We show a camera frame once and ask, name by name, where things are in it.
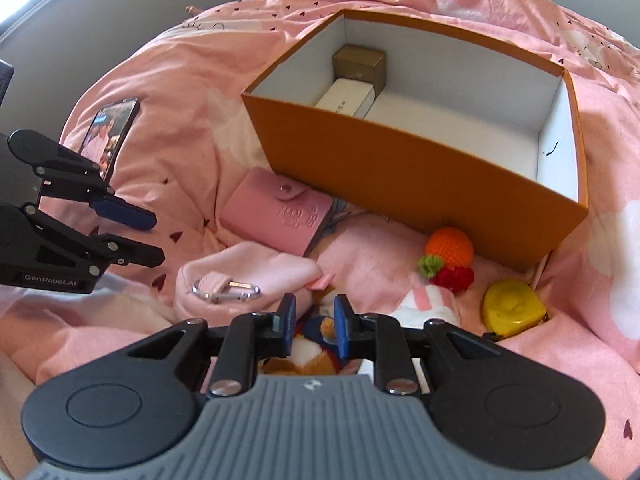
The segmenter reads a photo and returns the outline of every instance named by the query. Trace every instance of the bed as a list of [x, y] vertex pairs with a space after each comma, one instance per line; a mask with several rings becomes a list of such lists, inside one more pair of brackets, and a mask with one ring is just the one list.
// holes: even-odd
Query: bed
[[[138, 96], [142, 108], [118, 156], [113, 187], [152, 209], [157, 227], [134, 232], [87, 206], [43, 200], [82, 232], [113, 232], [161, 246], [156, 269], [114, 268], [88, 297], [0, 288], [0, 469], [33, 466], [18, 410], [33, 384], [161, 330], [178, 269], [239, 242], [219, 222], [249, 168], [267, 161], [241, 91], [322, 18], [374, 9], [450, 23], [509, 41], [572, 74], [584, 133], [590, 214], [555, 250], [537, 292], [549, 322], [503, 344], [587, 384], [607, 425], [593, 464], [625, 479], [640, 464], [640, 50], [614, 31], [550, 0], [242, 0], [188, 19], [146, 44], [79, 100], [61, 142], [77, 149], [101, 106]], [[427, 237], [373, 214], [342, 222], [313, 257], [360, 311], [389, 312], [410, 290]], [[488, 285], [528, 280], [480, 257], [460, 296], [463, 327], [482, 333]]]

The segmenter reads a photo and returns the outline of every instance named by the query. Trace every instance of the white plush toy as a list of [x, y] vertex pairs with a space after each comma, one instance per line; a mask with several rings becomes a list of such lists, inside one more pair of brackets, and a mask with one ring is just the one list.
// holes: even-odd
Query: white plush toy
[[[412, 276], [413, 288], [389, 316], [395, 317], [406, 328], [422, 328], [424, 323], [435, 317], [455, 326], [460, 326], [460, 312], [453, 293], [437, 285], [425, 285], [420, 278]], [[414, 359], [420, 388], [428, 392], [427, 381], [420, 366], [420, 359]], [[373, 362], [364, 360], [359, 374], [368, 375], [373, 380]]]

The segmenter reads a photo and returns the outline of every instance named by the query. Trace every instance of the orange crochet ball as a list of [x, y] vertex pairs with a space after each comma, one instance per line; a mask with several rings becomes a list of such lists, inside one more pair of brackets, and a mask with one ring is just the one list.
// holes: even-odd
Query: orange crochet ball
[[441, 257], [449, 269], [470, 267], [474, 260], [474, 247], [469, 237], [460, 229], [441, 227], [436, 229], [429, 238], [424, 254]]

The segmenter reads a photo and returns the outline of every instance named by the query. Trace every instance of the orange box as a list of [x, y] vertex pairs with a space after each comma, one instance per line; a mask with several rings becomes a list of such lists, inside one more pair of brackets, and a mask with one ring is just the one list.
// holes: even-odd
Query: orange box
[[[364, 119], [314, 105], [344, 44], [384, 50], [386, 87]], [[342, 10], [242, 94], [273, 171], [429, 233], [453, 225], [516, 270], [587, 216], [569, 73], [475, 32]]]

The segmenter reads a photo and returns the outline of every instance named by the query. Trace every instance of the phone screen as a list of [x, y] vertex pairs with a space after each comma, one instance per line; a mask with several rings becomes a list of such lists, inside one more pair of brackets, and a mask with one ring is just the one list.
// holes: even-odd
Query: phone screen
[[94, 117], [80, 147], [80, 155], [100, 164], [100, 176], [108, 182], [113, 174], [118, 151], [134, 117], [138, 100], [126, 99], [101, 108]]

